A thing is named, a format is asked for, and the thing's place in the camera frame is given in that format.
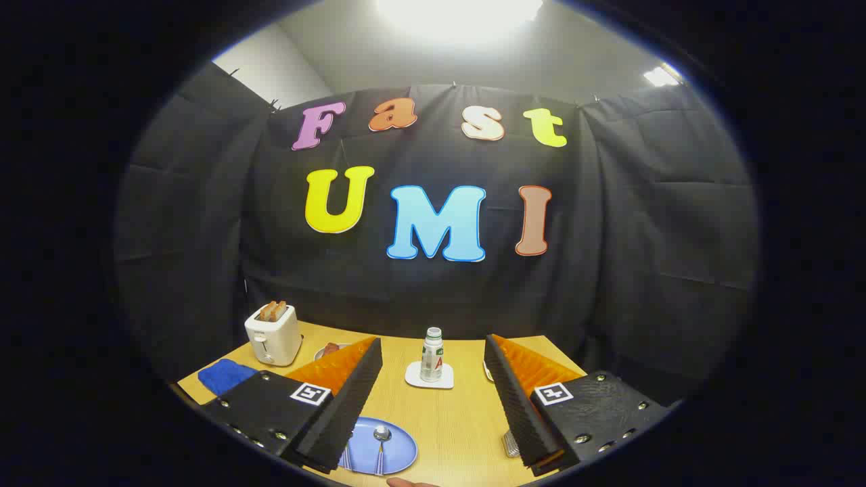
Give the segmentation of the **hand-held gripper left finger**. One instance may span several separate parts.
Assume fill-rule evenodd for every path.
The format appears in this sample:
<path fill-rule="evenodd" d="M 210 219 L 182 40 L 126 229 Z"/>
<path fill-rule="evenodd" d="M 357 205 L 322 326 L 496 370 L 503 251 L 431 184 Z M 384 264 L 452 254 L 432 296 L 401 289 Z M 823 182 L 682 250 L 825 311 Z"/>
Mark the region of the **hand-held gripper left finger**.
<path fill-rule="evenodd" d="M 200 410 L 239 440 L 298 467 L 330 473 L 382 364 L 380 337 L 368 337 L 287 375 L 256 372 Z"/>

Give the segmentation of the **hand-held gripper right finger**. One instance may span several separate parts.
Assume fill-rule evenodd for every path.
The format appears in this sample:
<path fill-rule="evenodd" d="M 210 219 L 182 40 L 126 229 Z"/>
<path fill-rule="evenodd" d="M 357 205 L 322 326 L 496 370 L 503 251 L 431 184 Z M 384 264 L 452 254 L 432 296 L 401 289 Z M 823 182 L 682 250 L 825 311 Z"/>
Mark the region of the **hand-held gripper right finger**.
<path fill-rule="evenodd" d="M 613 373 L 578 373 L 500 335 L 486 336 L 484 364 L 536 477 L 608 457 L 672 411 Z"/>

